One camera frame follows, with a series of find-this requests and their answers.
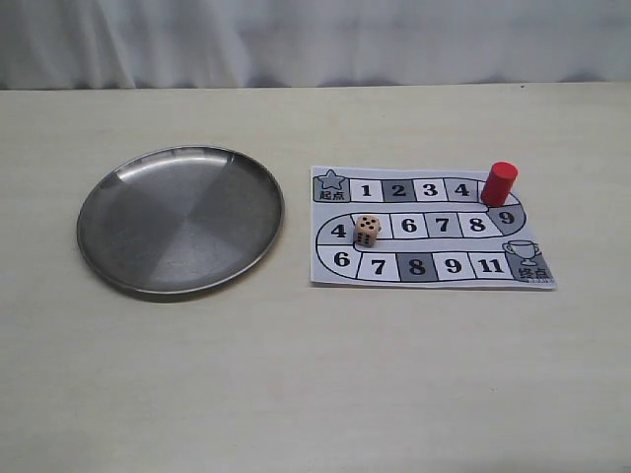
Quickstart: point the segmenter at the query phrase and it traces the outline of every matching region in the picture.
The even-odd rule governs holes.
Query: red game piece
[[[482,189],[482,202],[489,207],[502,207],[511,193],[518,170],[510,163],[495,163]]]

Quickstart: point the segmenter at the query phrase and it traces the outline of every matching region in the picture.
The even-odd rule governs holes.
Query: stainless steel plate
[[[234,151],[182,146],[115,169],[86,199],[77,241],[90,267],[137,295],[188,295],[251,268],[283,221],[274,177]]]

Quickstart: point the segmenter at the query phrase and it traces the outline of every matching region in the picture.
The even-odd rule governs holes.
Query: number 7
[[[450,222],[450,219],[436,219],[436,223],[442,222],[441,224],[441,232],[447,231],[447,224]]]
[[[371,264],[377,264],[377,269],[375,270],[375,274],[382,274],[384,272],[384,265],[386,261],[384,259],[373,259]]]

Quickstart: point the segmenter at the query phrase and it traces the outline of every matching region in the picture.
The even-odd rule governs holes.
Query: table
[[[631,468],[631,84],[0,93],[7,472]],[[213,144],[283,188],[275,249],[152,304],[83,264],[108,171]],[[551,293],[316,288],[310,165],[509,160]]]

